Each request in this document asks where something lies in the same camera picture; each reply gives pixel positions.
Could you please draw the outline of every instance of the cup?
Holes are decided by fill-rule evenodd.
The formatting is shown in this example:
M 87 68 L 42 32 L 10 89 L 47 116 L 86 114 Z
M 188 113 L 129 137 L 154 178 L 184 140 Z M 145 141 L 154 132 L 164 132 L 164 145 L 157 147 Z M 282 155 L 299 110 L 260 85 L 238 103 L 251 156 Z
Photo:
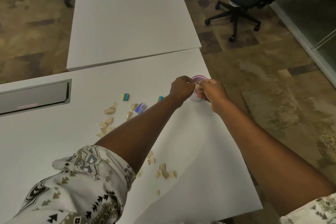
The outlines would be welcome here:
M 208 78 L 203 76 L 203 75 L 195 75 L 195 76 L 192 77 L 192 79 L 196 80 L 195 84 L 199 84 L 200 81 L 206 80 Z M 197 96 L 197 90 L 196 89 L 195 89 L 194 93 L 191 95 L 190 99 L 192 101 L 195 101 L 195 102 L 203 100 L 203 99 L 201 99 Z

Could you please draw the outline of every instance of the person's left arm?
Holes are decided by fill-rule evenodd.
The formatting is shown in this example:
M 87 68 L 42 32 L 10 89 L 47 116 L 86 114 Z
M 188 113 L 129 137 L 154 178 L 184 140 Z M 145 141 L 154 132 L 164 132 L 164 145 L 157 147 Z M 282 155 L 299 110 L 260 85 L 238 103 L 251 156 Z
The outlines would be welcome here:
M 37 183 L 8 223 L 115 223 L 122 214 L 135 172 L 171 115 L 194 89 L 187 76 L 177 78 L 162 101 L 95 145 L 54 161 L 53 167 L 61 172 Z

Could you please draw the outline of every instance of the shirt sleeve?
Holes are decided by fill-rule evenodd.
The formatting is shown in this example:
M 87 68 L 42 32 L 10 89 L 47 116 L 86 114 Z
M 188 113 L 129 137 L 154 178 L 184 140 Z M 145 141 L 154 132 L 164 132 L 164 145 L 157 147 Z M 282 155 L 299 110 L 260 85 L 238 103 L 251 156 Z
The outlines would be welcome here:
M 322 197 L 280 218 L 281 224 L 336 223 L 336 193 Z
M 60 173 L 41 180 L 7 223 L 113 224 L 121 216 L 135 172 L 120 156 L 86 146 L 55 160 Z

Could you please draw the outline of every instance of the white desk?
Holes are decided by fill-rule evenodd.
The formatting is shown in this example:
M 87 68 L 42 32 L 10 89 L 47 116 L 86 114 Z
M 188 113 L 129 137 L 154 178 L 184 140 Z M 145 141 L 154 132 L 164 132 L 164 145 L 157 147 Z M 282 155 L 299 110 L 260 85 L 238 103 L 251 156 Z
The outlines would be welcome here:
M 184 0 L 76 0 L 66 68 L 200 47 Z
M 118 103 L 116 127 L 125 122 L 131 103 L 152 106 L 169 93 L 176 77 L 196 74 L 209 76 L 198 48 L 0 85 L 3 92 L 72 79 L 70 103 L 0 117 L 0 216 L 10 219 L 30 188 L 56 173 L 53 160 L 98 140 L 104 109 Z M 128 102 L 122 101 L 124 93 L 130 94 Z M 118 223 L 148 224 L 158 218 L 193 223 L 261 208 L 236 144 L 207 102 L 187 100 L 152 150 L 157 161 L 144 164 Z M 155 179 L 161 163 L 175 170 L 177 179 Z

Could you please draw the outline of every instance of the person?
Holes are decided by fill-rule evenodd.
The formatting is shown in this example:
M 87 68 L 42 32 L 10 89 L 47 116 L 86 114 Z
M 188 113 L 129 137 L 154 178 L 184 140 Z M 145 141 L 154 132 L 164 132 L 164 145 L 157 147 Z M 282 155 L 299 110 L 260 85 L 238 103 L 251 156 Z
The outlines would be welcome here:
M 147 154 L 170 119 L 195 90 L 182 76 L 162 101 L 120 125 L 95 145 L 55 160 L 60 173 L 37 183 L 7 223 L 115 223 Z M 221 83 L 200 82 L 283 224 L 336 223 L 335 185 L 245 115 Z

